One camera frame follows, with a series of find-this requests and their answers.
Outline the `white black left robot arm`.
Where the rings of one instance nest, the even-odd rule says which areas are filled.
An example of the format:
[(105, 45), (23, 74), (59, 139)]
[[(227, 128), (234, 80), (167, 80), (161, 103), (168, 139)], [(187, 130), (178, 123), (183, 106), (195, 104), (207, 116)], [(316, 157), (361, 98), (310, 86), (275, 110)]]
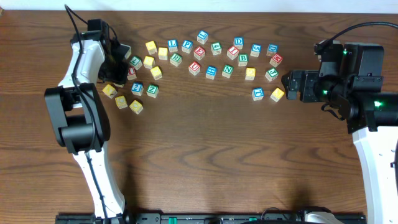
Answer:
[(91, 19), (86, 32), (70, 41), (73, 56), (63, 80), (45, 91), (44, 99), (60, 146), (79, 164), (95, 211), (91, 223), (133, 223), (108, 159), (110, 123), (96, 89), (98, 80), (122, 85), (131, 54), (128, 45), (110, 38), (110, 26)]

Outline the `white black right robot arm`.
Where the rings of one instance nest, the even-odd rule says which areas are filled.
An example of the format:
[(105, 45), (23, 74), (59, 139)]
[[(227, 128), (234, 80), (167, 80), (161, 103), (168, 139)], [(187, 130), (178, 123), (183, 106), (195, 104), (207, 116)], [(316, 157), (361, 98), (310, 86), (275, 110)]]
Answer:
[(318, 70), (292, 70), (281, 81), (289, 100), (322, 103), (346, 121), (363, 173), (368, 223), (397, 223), (397, 93), (383, 92), (384, 49), (325, 41)]

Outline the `blue number 2 block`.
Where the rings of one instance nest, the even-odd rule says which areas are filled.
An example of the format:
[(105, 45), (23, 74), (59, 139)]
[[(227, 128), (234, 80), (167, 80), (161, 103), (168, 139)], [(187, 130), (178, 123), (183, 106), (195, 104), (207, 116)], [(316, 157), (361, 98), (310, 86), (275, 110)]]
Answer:
[(144, 91), (144, 85), (138, 82), (132, 84), (131, 92), (133, 95), (141, 96)]

